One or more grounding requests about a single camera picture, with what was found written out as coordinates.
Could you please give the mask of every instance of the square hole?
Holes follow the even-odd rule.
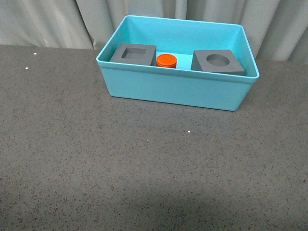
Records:
[[[146,49],[126,47],[121,58],[122,59],[143,59]]]

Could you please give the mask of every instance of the orange cap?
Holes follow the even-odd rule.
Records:
[[[176,68],[177,58],[172,54],[161,54],[156,59],[156,66]]]

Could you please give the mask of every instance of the speckled countertop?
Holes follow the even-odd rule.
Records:
[[[308,65],[228,112],[112,98],[98,52],[0,46],[0,230],[308,230]]]

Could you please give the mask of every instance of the gray block with round hole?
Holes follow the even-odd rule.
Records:
[[[242,76],[245,70],[231,50],[195,50],[191,70]]]
[[[134,43],[121,43],[111,62],[156,66],[156,46]]]

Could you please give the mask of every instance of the curtain fold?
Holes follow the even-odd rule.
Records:
[[[308,0],[0,0],[0,44],[101,49],[126,15],[241,24],[260,59],[308,64]]]

